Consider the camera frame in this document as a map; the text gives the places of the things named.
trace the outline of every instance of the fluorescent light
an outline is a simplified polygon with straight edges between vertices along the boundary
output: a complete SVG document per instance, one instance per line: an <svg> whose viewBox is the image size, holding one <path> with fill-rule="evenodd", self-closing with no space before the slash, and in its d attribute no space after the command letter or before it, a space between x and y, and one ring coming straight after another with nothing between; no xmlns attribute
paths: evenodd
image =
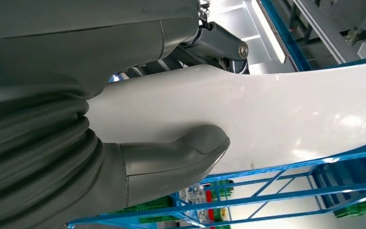
<svg viewBox="0 0 366 229"><path fill-rule="evenodd" d="M263 29L266 32L270 43L272 44L272 47L275 51L275 54L277 54L278 60L281 63L284 63L285 54L284 54L283 50L281 49L277 38L274 36L274 33L271 30L271 28L269 26L269 23L267 22L266 17L263 15L262 9L260 8L259 4L257 4L257 0L252 0L252 7L253 7L254 11L256 12L257 17L259 18L259 21L262 24Z"/></svg>
<svg viewBox="0 0 366 229"><path fill-rule="evenodd" d="M246 41L250 41L250 40L253 40L253 39L257 39L257 38L260 38L260 35L253 35L253 36L250 36L250 37L244 37L241 40L243 42L246 42Z"/></svg>

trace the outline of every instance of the metal beam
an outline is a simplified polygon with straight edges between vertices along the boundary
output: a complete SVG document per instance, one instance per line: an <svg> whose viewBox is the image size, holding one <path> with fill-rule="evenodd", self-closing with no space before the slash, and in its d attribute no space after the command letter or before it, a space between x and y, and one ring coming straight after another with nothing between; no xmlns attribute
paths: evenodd
<svg viewBox="0 0 366 229"><path fill-rule="evenodd" d="M360 59L312 0L294 0L294 3L339 64Z"/></svg>
<svg viewBox="0 0 366 229"><path fill-rule="evenodd" d="M296 178L296 177L306 177L308 175L309 175L308 172L297 173L297 174L281 176L281 177L277 178L277 180L286 180L286 179L292 179L292 178ZM271 180L271 179L272 179L272 177L271 178L258 179L258 180L249 180L249 181L237 182L237 183L229 183L229 184L218 185L218 186L208 186L208 187L204 187L204 190L217 190L217 189L226 188L226 187L236 187L236 186L242 186L242 185L258 184L258 183L269 182L269 180Z"/></svg>
<svg viewBox="0 0 366 229"><path fill-rule="evenodd" d="M171 213L177 213L177 212L186 212L186 211L212 209L212 208L224 208L224 207L229 207L229 206L264 203L267 201L278 201L278 200L284 200L284 199L330 195L330 194L335 194L335 193L342 193L345 191L364 191L364 190L366 190L366 183L357 184L357 185L337 186L337 187L323 187L323 188L318 188L318 189L313 189L313 190L286 192L286 193L270 194L270 195L263 195L263 196L249 197L249 198L240 198L240 199L229 199L229 200L225 200L225 201L212 202L212 203L191 204L189 206L182 206L182 207L154 209L154 210L141 211L141 212L122 213L122 214L117 214L117 215L86 217L86 218L82 218L82 219L77 219L75 221L72 221L71 223L75 224L75 223L87 223L87 222L96 222L99 220L121 219L121 218L130 218L130 217L143 217L143 216L148 217L148 216L157 216L157 215L169 215Z"/></svg>

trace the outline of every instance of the green crate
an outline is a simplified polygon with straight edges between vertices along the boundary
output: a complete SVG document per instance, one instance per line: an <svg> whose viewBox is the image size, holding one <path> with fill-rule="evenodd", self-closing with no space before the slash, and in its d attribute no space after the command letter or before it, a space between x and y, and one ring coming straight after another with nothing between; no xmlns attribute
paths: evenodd
<svg viewBox="0 0 366 229"><path fill-rule="evenodd" d="M223 221L222 216L221 216L221 209L220 208L214 208L213 213L214 213L214 221L215 222Z"/></svg>
<svg viewBox="0 0 366 229"><path fill-rule="evenodd" d="M336 218L366 215L366 201L334 212Z"/></svg>
<svg viewBox="0 0 366 229"><path fill-rule="evenodd" d="M128 208L124 208L123 210L120 210L120 211L111 212L110 214L115 215L115 214L122 214L122 213L169 208L169 207L173 207L173 198L166 196L166 197L162 197L162 198L150 201L150 202L146 202L146 203L128 207ZM155 223L155 222L178 220L178 218L176 218L174 216L156 216L156 217L140 217L140 218L138 218L138 220L140 223Z"/></svg>
<svg viewBox="0 0 366 229"><path fill-rule="evenodd" d="M124 208L120 211L111 212L110 214L122 214L122 213L130 213L130 212L137 212L137 211L148 211L154 209L161 209L161 208L168 208L173 207L173 199L171 197L162 197L150 202L146 202L143 204L139 204L136 206Z"/></svg>
<svg viewBox="0 0 366 229"><path fill-rule="evenodd" d="M231 225L216 226L215 229L231 229Z"/></svg>
<svg viewBox="0 0 366 229"><path fill-rule="evenodd" d="M232 183L233 181L232 180L219 180L219 181L214 181L214 182L211 182L210 183L210 186L216 186L216 185L226 185L226 184L230 184ZM220 193L220 197L230 197L231 196L231 193L232 191L234 190L234 187L227 187L226 188L226 195L225 195L225 191L224 191L225 188L220 188L219 189L219 193ZM217 198L217 193L215 190L211 190L211 196L212 198Z"/></svg>
<svg viewBox="0 0 366 229"><path fill-rule="evenodd" d="M166 221L174 221L179 220L174 216L154 216L147 218L139 218L140 223L157 223L157 222L166 222Z"/></svg>

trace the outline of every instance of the blue metal rack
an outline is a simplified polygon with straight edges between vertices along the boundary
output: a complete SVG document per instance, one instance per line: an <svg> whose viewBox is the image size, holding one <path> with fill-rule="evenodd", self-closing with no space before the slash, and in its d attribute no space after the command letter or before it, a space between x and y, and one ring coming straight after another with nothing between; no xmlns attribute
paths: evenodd
<svg viewBox="0 0 366 229"><path fill-rule="evenodd" d="M311 169L308 172L283 176L283 173L285 171L300 167L311 167ZM223 226L244 222L323 214L331 211L337 211L366 200L366 146L342 154L338 154L332 157L326 157L323 159L294 163L290 165L278 166L273 168L210 175L206 177L201 183L205 184L217 180L251 176L254 174L260 174L272 171L276 171L277 174L270 178L205 187L204 190L215 190L215 193L218 195L217 200L211 203L189 204L187 202L184 201L182 202L180 200L178 202L181 204L177 205L176 207L124 213L118 215L102 215L98 217L84 218L75 220L71 222L70 225L79 223L106 222L107 224L109 224L110 222L119 222L117 225L123 224L125 226L126 222L128 222L129 220L132 220L132 222L134 222L134 220L137 217L173 215L180 219L189 221L193 224L192 226L182 227L181 229L216 227L216 226ZM300 178L308 180L310 184L309 190L299 190L299 191L281 193L281 191L286 186L288 186L292 181ZM276 180L287 180L287 182L275 194L260 195L264 189L266 189ZM219 195L220 189L226 191L226 189L229 187L251 185L257 183L265 183L265 184L262 186L260 190L256 191L254 194L246 198L238 198L238 199L225 198L225 200L222 200ZM262 207L264 207L270 201L280 201L285 199L305 198L305 197L315 197L318 209L308 212L297 212L297 213L257 217L257 218L254 217L255 214L258 211L260 211L260 209L262 209ZM201 223L198 219L188 217L187 215L187 212L199 211L202 209L228 207L229 210L229 207L232 206L255 204L255 203L263 203L263 205L258 210L256 210L256 212L253 213L250 212L248 218L241 220L210 222L204 224ZM139 228L139 229L146 228L137 224L130 224L128 225L128 227Z"/></svg>

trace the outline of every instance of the blue steel frame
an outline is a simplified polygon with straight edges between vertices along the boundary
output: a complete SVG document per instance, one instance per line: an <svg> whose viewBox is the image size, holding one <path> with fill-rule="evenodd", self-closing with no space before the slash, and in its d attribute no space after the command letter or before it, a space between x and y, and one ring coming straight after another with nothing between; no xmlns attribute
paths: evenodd
<svg viewBox="0 0 366 229"><path fill-rule="evenodd" d="M122 223L125 225L125 222L128 221L128 219L136 219L138 217L173 215L173 216L176 216L180 219L184 219L193 224L192 226L182 227L180 229L191 229L191 228L216 227L216 226L261 221L261 220L269 220L269 219L308 216L308 215L323 214L323 213L327 213L327 212L331 212L331 211L336 211L336 210L354 205L356 203L366 201L366 182L359 183L359 184L351 184L351 185L340 185L340 186L334 186L334 187L314 188L310 177L315 169L315 166L319 165L319 164L327 163L329 161L336 162L339 160L349 160L349 159L356 159L356 158L363 158L363 157L366 157L366 146L363 146L358 149L354 149L354 150L351 150L351 151L348 151L348 152L345 152L342 154L338 154L333 157L327 157L324 159L317 159L317 160L312 160L312 161L308 161L308 162L294 163L294 164L290 164L290 165L286 165L286 166L280 166L280 167L274 167L274 168L268 168L268 169L257 169L257 170L251 170L251 171L245 171L245 172L210 175L202 181L203 184L209 183L209 182L214 182L217 180L223 180L223 179L227 179L227 178L244 177L244 176L250 176L250 175L259 174L259 173L277 171L277 174L270 178L250 180L250 181L244 181L244 182L238 182L238 183L230 183L230 184L225 184L225 185L214 185L214 186L209 186L209 187L204 188L205 190L215 190L215 192L217 194L219 194L219 190L222 188L226 192L226 188L228 188L228 187L236 187L236 186L256 184L256 183L265 183L260 190L256 191L253 195L251 195L250 197L247 197L247 198L228 199L225 195L226 200L221 201L221 198L218 195L217 201L212 202L212 203L202 203L202 204L189 204L182 200L177 200L177 202L180 203L180 205L177 207L155 209L155 210L148 210L148 211L141 211L141 212L124 213L124 214L118 214L118 215L102 215L102 216L98 216L98 217L83 218L83 219L78 219L78 220L71 222L70 225L80 224L80 223L103 223L103 224L106 223L106 224L109 224L110 222L117 222L118 220L122 220ZM282 174L288 169L300 168L300 167L305 167L305 166L312 166L312 168L308 172L282 176ZM311 189L281 193L281 191L286 186L288 186L293 180L295 180L296 178L300 178L300 177L306 177ZM284 179L287 179L288 182L275 194L261 195L261 196L259 195L264 189L266 189L275 180L284 180ZM344 201L342 203L339 203L339 201L337 201L333 206L330 206L329 208L323 208L318 199L318 197L322 196L322 195L332 195L332 194L338 194L338 193L349 194L349 192L357 192L357 191L365 191L365 192L362 192L359 195L357 195L353 198L350 198L347 201ZM254 218L255 214L258 211L260 211L260 209L262 209L262 207L264 207L270 201L280 201L280 200L285 200L285 199L305 198L305 197L315 197L317 206L319 209L317 209L315 211L309 211L309 212L300 212L300 213L291 213L291 214ZM194 219L192 217L188 217L187 215L185 215L185 212L189 212L189 211L198 211L198 210L202 210L202 209L213 209L213 208L224 208L224 207L228 207L228 212L230 214L229 207L246 205L246 204L255 204L255 203L263 203L263 205L259 209L257 209L254 213L250 214L250 216L248 218L241 219L241 220L230 220L230 221L212 222L212 223L208 223L208 224L202 224L199 222L198 219ZM145 227L141 227L140 225L129 225L128 227L129 228L138 228L138 229L145 228Z"/></svg>

